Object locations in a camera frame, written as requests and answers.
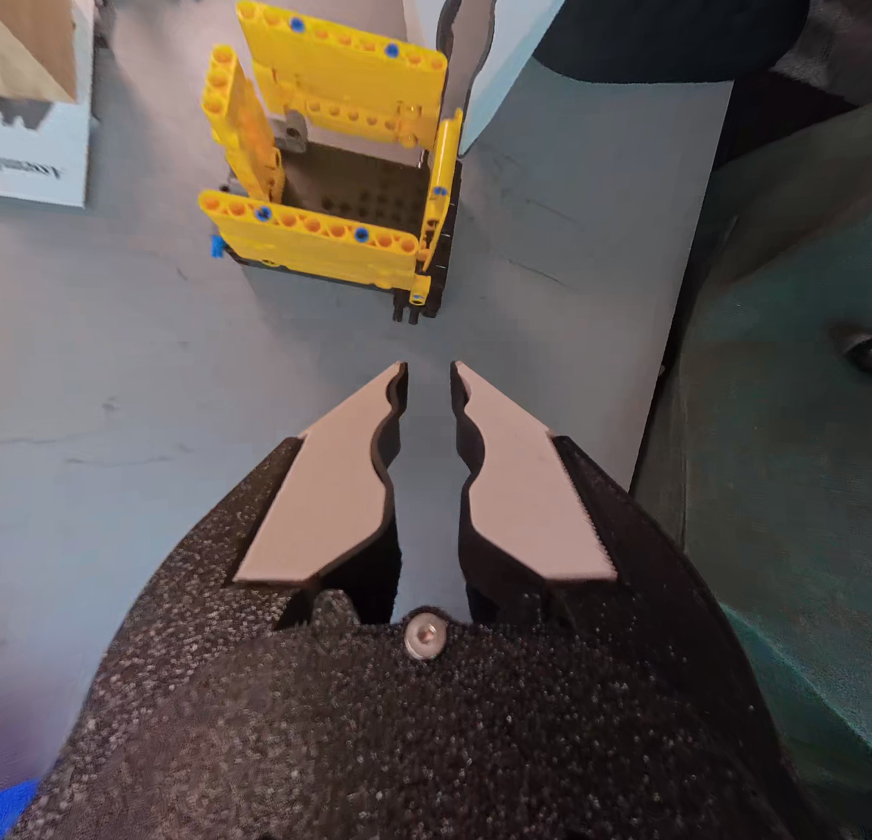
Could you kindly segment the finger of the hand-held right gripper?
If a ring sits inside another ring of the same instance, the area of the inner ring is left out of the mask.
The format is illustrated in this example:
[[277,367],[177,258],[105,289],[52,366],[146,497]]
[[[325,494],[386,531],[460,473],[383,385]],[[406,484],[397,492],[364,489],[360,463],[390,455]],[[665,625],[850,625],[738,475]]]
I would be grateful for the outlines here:
[[407,41],[449,56],[455,0],[402,0],[402,6]]
[[486,34],[464,103],[465,156],[497,113],[566,0],[486,0]]

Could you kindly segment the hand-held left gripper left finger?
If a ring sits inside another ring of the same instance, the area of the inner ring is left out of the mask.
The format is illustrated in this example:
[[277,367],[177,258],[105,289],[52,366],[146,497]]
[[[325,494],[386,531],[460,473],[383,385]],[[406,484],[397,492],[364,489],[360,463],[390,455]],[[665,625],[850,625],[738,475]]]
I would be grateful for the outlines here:
[[407,392],[408,365],[394,362],[305,429],[234,584],[312,584],[387,533]]

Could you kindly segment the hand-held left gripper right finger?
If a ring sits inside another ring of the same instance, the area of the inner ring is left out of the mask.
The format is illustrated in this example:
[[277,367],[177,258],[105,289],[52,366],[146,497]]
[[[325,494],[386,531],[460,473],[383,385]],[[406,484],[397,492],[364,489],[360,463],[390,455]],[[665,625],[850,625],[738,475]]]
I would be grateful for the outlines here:
[[553,432],[461,361],[450,369],[461,493],[459,560],[467,585],[617,580]]

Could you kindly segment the partly built yellow lego model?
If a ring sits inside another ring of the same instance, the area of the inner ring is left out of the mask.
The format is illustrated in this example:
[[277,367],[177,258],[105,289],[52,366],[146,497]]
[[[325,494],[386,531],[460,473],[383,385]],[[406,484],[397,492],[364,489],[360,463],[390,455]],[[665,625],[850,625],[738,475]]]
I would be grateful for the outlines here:
[[212,257],[379,289],[392,318],[441,310],[461,196],[463,111],[446,55],[239,0],[254,80],[210,54],[202,111],[228,178],[200,192]]

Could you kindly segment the person's green sweatshirt torso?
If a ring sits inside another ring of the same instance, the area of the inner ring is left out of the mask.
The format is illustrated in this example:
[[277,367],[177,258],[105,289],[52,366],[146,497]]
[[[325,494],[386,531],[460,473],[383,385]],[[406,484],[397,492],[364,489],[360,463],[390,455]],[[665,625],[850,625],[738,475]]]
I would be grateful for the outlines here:
[[870,838],[870,262],[870,104],[714,173],[634,486],[844,838]]

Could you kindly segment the wooden block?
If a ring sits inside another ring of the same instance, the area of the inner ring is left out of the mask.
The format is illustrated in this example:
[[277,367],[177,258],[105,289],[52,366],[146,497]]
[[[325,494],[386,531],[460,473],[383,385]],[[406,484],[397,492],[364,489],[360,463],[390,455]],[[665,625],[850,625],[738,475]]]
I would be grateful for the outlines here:
[[78,100],[71,0],[1,0],[1,95]]

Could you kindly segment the white assembly instruction sheet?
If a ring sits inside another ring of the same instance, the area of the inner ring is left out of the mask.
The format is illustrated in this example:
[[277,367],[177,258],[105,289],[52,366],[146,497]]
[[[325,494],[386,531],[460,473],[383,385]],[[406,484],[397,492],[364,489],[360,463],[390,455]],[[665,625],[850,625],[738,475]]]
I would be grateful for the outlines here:
[[93,112],[95,0],[71,0],[75,104],[2,97],[1,195],[82,208]]

